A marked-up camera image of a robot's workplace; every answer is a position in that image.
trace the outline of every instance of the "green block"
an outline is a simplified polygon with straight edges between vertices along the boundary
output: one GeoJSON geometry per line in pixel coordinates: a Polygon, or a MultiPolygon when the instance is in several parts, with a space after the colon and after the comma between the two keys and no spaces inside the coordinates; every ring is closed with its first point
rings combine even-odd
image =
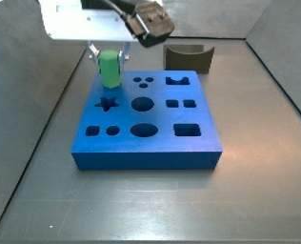
{"type": "Polygon", "coordinates": [[[105,88],[116,88],[121,84],[119,52],[101,51],[97,56],[101,84],[105,88]]]}

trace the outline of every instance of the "metal table surface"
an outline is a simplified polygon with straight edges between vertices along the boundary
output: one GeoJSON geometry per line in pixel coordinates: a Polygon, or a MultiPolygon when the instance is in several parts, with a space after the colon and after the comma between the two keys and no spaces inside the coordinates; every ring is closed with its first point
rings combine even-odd
{"type": "MultiPolygon", "coordinates": [[[[0,243],[301,241],[299,113],[244,41],[168,43],[216,48],[200,75],[224,148],[216,169],[76,170],[69,147],[95,76],[85,55],[1,219],[0,243]]],[[[161,46],[132,45],[125,68],[161,70],[161,46]]]]}

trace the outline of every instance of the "blue foam block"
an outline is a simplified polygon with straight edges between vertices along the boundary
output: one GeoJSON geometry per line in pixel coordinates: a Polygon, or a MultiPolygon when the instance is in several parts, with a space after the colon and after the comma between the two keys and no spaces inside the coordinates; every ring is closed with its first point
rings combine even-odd
{"type": "Polygon", "coordinates": [[[78,170],[212,169],[221,154],[193,71],[125,71],[93,81],[70,154],[78,170]]]}

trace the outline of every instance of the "gray wall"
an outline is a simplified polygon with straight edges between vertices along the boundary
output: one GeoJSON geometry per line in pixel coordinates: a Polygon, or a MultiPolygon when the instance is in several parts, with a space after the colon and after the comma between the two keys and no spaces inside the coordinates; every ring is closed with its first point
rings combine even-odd
{"type": "Polygon", "coordinates": [[[247,42],[301,111],[301,0],[273,0],[247,42]]]}
{"type": "Polygon", "coordinates": [[[82,50],[48,38],[36,1],[0,2],[0,215],[82,50]]]}
{"type": "Polygon", "coordinates": [[[245,38],[271,0],[163,0],[172,36],[245,38]]]}

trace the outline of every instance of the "star-shaped hole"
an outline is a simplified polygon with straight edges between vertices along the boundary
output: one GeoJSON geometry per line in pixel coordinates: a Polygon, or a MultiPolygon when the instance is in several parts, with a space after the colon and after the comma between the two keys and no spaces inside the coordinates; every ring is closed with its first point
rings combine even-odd
{"type": "Polygon", "coordinates": [[[115,102],[116,97],[100,97],[100,102],[95,104],[95,107],[101,107],[104,112],[108,112],[111,108],[117,107],[119,104],[115,102]]]}

